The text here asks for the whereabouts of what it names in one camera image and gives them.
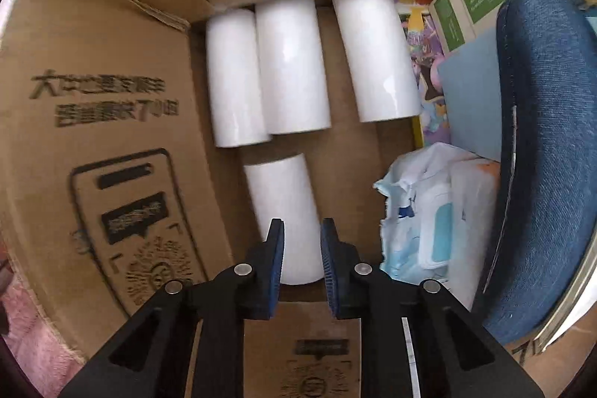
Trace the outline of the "white cardboard tube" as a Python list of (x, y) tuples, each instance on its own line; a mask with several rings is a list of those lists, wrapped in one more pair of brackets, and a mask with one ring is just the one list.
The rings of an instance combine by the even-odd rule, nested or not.
[(260, 89), (255, 14), (235, 9), (206, 23), (207, 82), (217, 147), (270, 140)]
[(331, 127), (315, 0), (272, 0), (255, 10), (265, 123), (271, 134)]
[(421, 112), (409, 44), (394, 0), (332, 0), (359, 120), (378, 122)]
[(320, 218), (302, 154), (244, 167), (249, 194), (261, 235), (274, 218), (284, 223), (280, 282), (300, 286), (321, 280)]

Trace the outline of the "white spiral notepad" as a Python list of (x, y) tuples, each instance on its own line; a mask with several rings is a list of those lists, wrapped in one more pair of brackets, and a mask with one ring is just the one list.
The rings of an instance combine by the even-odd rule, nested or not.
[[(502, 113), (497, 24), (465, 43), (440, 65), (439, 76), (447, 102), (452, 141), (500, 164)], [(560, 338), (596, 300), (596, 225), (583, 261), (550, 316), (534, 331), (544, 350)]]

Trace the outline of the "pink white waffle blanket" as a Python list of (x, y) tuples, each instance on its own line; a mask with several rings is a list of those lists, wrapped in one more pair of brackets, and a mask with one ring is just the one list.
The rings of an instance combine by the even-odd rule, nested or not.
[(24, 375), (43, 397), (58, 397), (80, 371), (79, 358), (38, 312), (1, 243), (1, 336)]

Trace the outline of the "wet wipes pack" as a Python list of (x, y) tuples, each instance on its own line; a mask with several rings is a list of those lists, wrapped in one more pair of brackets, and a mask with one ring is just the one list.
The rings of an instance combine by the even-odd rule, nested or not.
[(381, 271), (433, 279), (472, 308), (485, 264), (500, 164), (439, 142), (398, 157), (374, 184), (385, 201)]

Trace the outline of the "blue denim book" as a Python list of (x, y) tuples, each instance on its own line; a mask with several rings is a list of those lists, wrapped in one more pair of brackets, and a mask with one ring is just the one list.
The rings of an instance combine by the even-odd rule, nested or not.
[(534, 331), (596, 225), (596, 34), (569, 0), (499, 9), (500, 187), (472, 311), (501, 344)]

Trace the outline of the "brown cardboard box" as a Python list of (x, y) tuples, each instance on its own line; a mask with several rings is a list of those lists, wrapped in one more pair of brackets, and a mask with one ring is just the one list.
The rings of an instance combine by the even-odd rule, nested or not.
[[(420, 114), (359, 120), (332, 0), (315, 0), (331, 127), (216, 146), (206, 23), (268, 1), (14, 0), (1, 38), (1, 229), (85, 365), (167, 282), (209, 282), (266, 240), (248, 164), (302, 154), (320, 229), (332, 219), (381, 270), (387, 198), (374, 184), (421, 150)], [(273, 317), (244, 331), (241, 397), (362, 397), (359, 322), (334, 317), (325, 272), (280, 282)]]

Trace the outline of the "colourful cartoon booklet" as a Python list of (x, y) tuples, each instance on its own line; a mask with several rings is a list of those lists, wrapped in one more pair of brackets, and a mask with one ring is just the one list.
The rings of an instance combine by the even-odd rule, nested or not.
[(421, 99), (421, 113), (413, 120), (415, 145), (450, 143), (447, 107), (437, 68), (444, 60), (440, 38), (431, 16), (431, 0), (394, 0), (409, 46)]

